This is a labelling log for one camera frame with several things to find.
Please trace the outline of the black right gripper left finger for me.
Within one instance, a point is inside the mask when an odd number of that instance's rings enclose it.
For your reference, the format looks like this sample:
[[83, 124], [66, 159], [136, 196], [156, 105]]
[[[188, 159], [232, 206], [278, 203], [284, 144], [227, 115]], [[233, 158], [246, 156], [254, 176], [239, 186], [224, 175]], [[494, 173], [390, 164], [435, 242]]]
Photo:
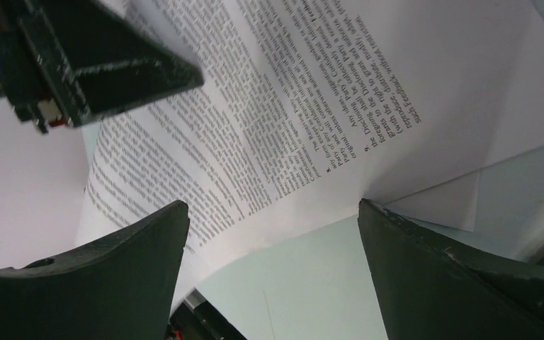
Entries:
[[189, 225], [178, 200], [70, 251], [0, 269], [0, 339], [163, 339]]

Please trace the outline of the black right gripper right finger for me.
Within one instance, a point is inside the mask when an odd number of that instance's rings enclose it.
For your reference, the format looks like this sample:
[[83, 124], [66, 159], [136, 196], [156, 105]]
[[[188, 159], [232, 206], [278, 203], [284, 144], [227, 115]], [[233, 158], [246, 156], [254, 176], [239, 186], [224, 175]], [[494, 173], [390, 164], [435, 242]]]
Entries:
[[389, 339], [544, 339], [544, 266], [468, 246], [367, 199], [358, 228]]

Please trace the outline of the large printed paper sheet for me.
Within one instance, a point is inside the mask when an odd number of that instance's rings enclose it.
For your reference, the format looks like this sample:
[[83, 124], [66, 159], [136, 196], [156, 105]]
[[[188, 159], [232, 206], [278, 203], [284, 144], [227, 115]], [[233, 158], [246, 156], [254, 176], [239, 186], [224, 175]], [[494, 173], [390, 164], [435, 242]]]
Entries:
[[204, 84], [102, 122], [77, 244], [175, 200], [174, 304], [260, 247], [479, 169], [526, 32], [516, 1], [124, 1]]

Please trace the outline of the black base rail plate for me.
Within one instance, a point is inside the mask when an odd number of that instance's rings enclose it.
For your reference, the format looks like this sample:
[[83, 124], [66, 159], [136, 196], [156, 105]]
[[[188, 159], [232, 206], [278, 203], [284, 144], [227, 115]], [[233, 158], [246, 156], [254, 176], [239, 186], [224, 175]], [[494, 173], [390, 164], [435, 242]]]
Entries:
[[170, 316], [166, 339], [247, 340], [213, 305], [203, 302], [194, 309], [186, 303]]

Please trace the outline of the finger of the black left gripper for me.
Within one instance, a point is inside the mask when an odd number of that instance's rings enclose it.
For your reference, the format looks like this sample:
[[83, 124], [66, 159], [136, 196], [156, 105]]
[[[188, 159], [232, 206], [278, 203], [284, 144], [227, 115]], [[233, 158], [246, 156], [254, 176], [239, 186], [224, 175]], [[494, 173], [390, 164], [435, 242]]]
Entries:
[[42, 134], [203, 85], [198, 66], [100, 1], [0, 1], [0, 98]]

